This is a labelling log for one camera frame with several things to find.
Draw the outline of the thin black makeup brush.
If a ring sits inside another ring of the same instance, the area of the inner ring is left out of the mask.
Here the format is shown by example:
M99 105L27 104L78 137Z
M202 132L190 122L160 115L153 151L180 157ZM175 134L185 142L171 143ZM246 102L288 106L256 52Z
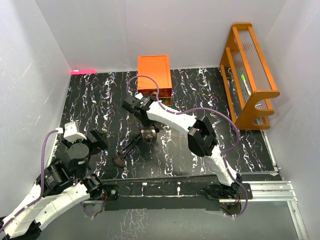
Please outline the thin black makeup brush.
M137 137L135 137L130 143L128 143L124 148L120 149L117 151L118 155L122 155L124 153L129 152L132 148L134 148L138 142L141 140L141 136L138 135Z

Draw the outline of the clear acrylic drawer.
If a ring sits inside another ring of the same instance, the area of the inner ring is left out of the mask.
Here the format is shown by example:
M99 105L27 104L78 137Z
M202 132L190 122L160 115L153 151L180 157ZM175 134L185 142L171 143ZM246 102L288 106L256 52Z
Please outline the clear acrylic drawer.
M149 94L155 98L157 95L157 90L152 89L149 91ZM159 93L158 93L158 97L159 98L171 98L172 97L172 89L171 88L160 88Z
M143 127L141 129L141 137L146 141L153 141L157 139L158 133L154 126Z

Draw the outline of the large fluffy powder brush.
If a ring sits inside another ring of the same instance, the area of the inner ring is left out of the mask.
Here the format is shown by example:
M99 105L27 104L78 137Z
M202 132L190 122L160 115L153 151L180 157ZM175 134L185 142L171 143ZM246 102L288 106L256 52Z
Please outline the large fluffy powder brush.
M118 167L118 168L124 168L125 167L125 158L126 158L126 156L131 152L131 150L130 151L128 151L128 152L125 152L124 154L117 154L116 153L116 156L114 156L113 158L112 158L112 163L116 166L116 167Z

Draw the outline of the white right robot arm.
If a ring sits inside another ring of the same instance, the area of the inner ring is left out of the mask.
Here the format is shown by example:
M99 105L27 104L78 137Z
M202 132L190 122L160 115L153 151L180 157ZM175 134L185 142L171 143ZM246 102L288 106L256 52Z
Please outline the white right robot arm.
M233 199L241 192L241 176L223 158L216 133L209 118L205 115L196 117L173 110L149 95L128 95L121 105L133 114L143 126L149 127L154 122L165 124L187 137L188 149L202 157L212 167L220 183L217 195Z

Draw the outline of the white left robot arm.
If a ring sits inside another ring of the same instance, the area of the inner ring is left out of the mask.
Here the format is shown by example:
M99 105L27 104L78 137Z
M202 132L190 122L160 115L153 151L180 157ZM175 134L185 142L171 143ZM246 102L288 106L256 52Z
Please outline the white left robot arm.
M63 134L67 151L49 166L41 157L40 175L30 192L11 214L0 219L5 240L36 240L49 223L73 206L105 194L99 177L86 173L91 156L109 147L105 132L91 130L91 140L78 130L58 127L45 136L42 154L52 134Z

